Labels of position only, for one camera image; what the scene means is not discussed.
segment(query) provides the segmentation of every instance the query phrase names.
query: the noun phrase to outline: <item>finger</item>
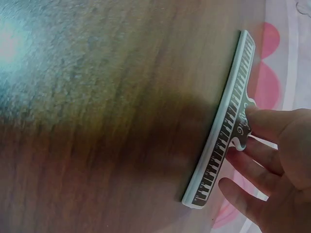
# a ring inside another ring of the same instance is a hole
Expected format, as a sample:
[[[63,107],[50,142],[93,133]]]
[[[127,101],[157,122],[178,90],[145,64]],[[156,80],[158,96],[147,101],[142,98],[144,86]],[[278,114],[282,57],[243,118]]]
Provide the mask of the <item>finger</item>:
[[[294,111],[259,110],[256,107],[248,107],[246,116],[254,135],[268,141],[277,143],[279,135],[293,121],[309,113],[307,109]]]
[[[228,178],[222,178],[218,186],[224,197],[243,215],[259,224],[264,201],[253,197]]]
[[[284,170],[280,162],[278,150],[249,137],[244,153],[268,171],[279,176],[283,175]]]
[[[257,189],[267,196],[271,195],[280,179],[278,175],[270,173],[242,151],[229,153],[226,158]]]

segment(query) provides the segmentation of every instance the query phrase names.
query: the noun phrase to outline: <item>fingernail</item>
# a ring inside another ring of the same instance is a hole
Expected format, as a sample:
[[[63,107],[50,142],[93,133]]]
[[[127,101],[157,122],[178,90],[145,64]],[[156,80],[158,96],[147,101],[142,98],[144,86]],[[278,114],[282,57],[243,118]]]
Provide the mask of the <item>fingernail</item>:
[[[248,105],[245,112],[248,115],[248,114],[251,114],[251,113],[258,111],[258,110],[259,110],[259,108],[256,105]]]

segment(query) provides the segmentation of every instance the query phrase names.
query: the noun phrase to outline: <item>wood grain surface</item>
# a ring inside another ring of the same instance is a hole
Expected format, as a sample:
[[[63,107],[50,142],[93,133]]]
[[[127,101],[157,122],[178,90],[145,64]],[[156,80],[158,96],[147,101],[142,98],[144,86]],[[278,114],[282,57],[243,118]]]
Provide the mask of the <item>wood grain surface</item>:
[[[202,211],[180,201],[239,30],[260,48],[264,16],[265,0],[2,0],[0,232],[209,232],[217,188]]]

